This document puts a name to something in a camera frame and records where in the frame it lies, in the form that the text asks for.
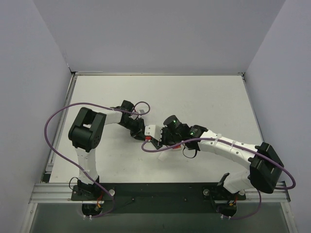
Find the white red remote control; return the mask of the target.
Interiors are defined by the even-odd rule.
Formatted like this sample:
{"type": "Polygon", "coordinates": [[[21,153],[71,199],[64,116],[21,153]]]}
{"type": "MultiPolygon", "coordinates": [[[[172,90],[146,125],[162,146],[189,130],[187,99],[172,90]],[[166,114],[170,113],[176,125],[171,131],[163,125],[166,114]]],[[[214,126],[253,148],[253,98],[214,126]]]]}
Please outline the white red remote control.
{"type": "Polygon", "coordinates": [[[182,149],[181,145],[176,146],[176,147],[173,148],[173,150],[181,150],[181,149],[182,149]]]}

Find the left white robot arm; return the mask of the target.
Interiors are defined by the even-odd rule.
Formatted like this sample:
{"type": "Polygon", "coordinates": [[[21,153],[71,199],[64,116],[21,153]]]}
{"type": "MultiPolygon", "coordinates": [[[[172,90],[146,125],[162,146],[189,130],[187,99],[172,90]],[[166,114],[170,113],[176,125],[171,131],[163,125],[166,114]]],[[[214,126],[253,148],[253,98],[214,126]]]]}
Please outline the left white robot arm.
{"type": "Polygon", "coordinates": [[[100,188],[95,184],[99,182],[95,150],[100,144],[104,126],[118,124],[128,129],[134,139],[144,140],[144,120],[140,116],[133,118],[134,111],[134,104],[127,100],[121,106],[103,112],[95,112],[86,107],[79,110],[69,130],[69,140],[75,147],[78,165],[82,167],[79,171],[78,190],[87,199],[96,199],[100,193],[100,188]]]}

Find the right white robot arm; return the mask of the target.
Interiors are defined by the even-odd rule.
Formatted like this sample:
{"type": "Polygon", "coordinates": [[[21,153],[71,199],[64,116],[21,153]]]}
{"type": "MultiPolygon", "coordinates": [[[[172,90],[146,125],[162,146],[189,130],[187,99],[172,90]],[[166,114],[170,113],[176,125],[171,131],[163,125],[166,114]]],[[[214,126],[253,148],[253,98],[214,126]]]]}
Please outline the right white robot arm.
{"type": "Polygon", "coordinates": [[[243,166],[241,172],[222,177],[221,186],[229,193],[250,188],[273,193],[284,164],[270,144],[252,145],[225,138],[205,127],[181,123],[175,115],[165,119],[163,124],[162,145],[185,141],[189,150],[214,153],[243,166]]]}

